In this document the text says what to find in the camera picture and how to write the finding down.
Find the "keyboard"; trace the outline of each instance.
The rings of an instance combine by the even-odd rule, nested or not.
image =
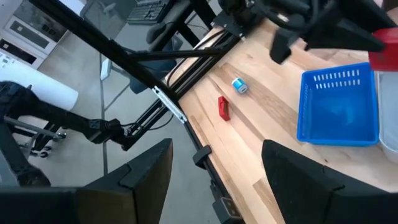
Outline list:
[[[173,4],[174,0],[137,3],[127,18],[127,23],[130,25],[152,25],[162,22]]]

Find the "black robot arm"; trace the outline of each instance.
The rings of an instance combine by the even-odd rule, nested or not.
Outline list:
[[[380,52],[384,43],[372,33],[397,26],[374,0],[219,0],[219,4],[239,26],[251,26],[249,20],[243,21],[249,18],[242,16],[248,12],[262,15],[279,26],[270,50],[277,63],[290,56],[290,46],[298,38],[306,41],[305,50]]]
[[[124,150],[132,144],[132,136],[117,119],[88,119],[41,101],[32,90],[13,82],[0,82],[0,117],[11,114],[18,118],[24,115],[35,116],[59,126],[82,133],[89,141],[100,144],[112,140]]]

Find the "blue basket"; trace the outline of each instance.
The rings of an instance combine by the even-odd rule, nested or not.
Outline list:
[[[297,139],[334,146],[377,144],[377,97],[369,63],[303,73]]]

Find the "wooden tabletop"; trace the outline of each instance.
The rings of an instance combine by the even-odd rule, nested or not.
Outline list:
[[[368,61],[367,53],[305,52],[304,43],[299,42],[292,47],[289,60],[278,65],[269,57],[275,29],[271,22],[263,22],[180,100],[201,143],[211,146],[210,161],[245,222],[284,223],[261,160],[265,139],[380,189],[398,192],[398,165],[387,160],[380,146],[314,146],[296,138],[302,73]],[[187,60],[179,72],[193,60]],[[231,86],[236,77],[248,84],[246,94],[238,94]],[[230,102],[228,122],[218,115],[219,96]]]

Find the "red object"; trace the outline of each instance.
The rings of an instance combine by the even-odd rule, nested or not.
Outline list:
[[[229,117],[228,104],[228,100],[226,100],[225,97],[220,96],[218,98],[218,114],[224,119],[224,121],[229,121],[231,119]]]
[[[373,35],[385,43],[382,52],[369,52],[374,71],[398,71],[398,28],[380,29]]]

